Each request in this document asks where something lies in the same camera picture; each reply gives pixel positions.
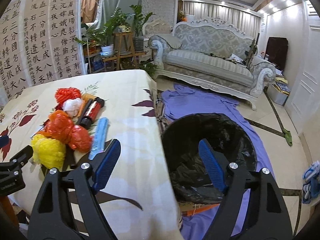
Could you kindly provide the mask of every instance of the black trash bag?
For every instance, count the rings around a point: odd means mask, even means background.
[[[220,203],[223,194],[212,185],[198,154],[198,145],[207,139],[211,147],[255,171],[257,156],[245,131],[225,114],[191,114],[168,126],[162,144],[177,201],[194,204]]]

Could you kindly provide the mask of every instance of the yellow mesh ball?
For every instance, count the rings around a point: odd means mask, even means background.
[[[43,164],[48,169],[62,169],[64,157],[66,156],[65,144],[59,140],[36,134],[31,140],[31,146],[35,162]]]

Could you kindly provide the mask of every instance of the floral tablecloth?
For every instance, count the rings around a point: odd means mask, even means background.
[[[0,159],[9,161],[30,144],[30,137],[56,106],[55,91],[63,87],[76,87],[106,100],[97,119],[109,119],[107,140],[120,141],[121,155],[98,200],[118,239],[182,239],[177,225],[179,209],[153,108],[156,83],[142,70],[84,75],[25,89],[0,113],[0,132],[10,138],[10,143],[0,149]],[[76,152],[77,160],[82,156]],[[31,214],[44,176],[40,165],[30,162],[22,174],[26,187],[9,197]],[[143,211],[124,200],[104,202],[106,193],[135,200]],[[78,229],[85,232],[79,206],[76,201],[71,205]]]

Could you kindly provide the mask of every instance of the purple sheet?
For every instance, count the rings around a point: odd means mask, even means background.
[[[238,101],[213,92],[204,92],[179,84],[175,91],[162,93],[165,104],[164,113],[170,120],[179,119],[188,114],[222,113],[240,125],[250,137],[257,153],[257,171],[267,167],[274,176],[270,160],[263,143],[251,125],[236,109]],[[247,212],[250,192],[247,190],[242,198],[240,212],[232,235],[240,233]],[[181,234],[185,240],[201,240],[207,232],[219,207],[201,212],[190,217],[183,217]]]

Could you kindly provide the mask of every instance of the white door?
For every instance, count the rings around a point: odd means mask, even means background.
[[[303,54],[299,74],[285,104],[297,132],[320,105],[320,18],[309,0],[303,0]]]

